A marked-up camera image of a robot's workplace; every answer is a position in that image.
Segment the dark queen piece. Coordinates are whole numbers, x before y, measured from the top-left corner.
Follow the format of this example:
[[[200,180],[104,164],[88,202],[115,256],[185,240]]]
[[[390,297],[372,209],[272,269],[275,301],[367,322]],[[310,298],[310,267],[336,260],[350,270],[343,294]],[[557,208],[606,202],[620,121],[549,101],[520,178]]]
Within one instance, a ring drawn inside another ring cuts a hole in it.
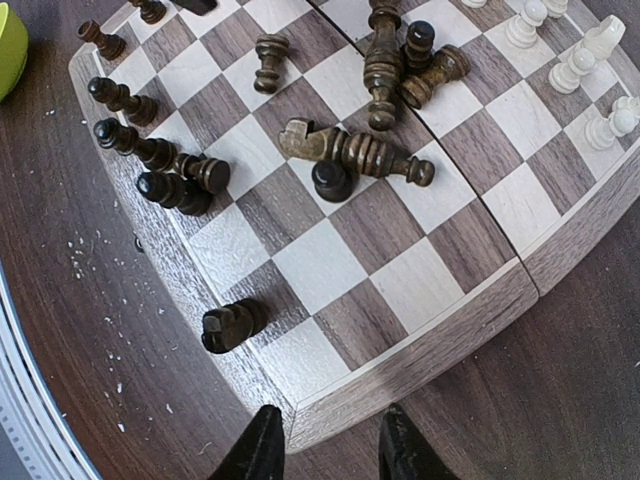
[[[168,140],[141,138],[135,128],[112,117],[99,120],[93,132],[101,148],[113,149],[121,156],[134,155],[149,170],[167,172],[173,168],[177,148]]]

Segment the dark knight piece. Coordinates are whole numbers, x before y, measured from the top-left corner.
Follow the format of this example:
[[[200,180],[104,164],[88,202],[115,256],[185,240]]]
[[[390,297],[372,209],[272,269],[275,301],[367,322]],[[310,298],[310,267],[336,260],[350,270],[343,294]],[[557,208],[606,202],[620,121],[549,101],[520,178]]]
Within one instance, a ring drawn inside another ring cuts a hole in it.
[[[255,299],[244,298],[206,312],[201,341],[208,352],[224,354],[261,332],[267,324],[263,306]]]

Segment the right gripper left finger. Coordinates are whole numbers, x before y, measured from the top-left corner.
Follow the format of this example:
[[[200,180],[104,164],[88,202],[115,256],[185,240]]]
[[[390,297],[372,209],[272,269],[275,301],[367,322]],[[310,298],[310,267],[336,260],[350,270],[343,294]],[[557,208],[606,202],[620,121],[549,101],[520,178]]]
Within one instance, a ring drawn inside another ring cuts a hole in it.
[[[263,405],[209,480],[282,480],[285,436],[281,410]]]

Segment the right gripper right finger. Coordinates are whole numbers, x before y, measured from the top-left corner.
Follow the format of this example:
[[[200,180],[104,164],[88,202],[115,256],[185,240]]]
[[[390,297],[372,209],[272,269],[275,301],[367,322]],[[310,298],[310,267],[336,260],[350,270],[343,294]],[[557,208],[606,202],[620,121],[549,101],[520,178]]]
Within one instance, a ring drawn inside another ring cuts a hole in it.
[[[380,479],[459,480],[398,403],[392,403],[382,418],[378,464]]]

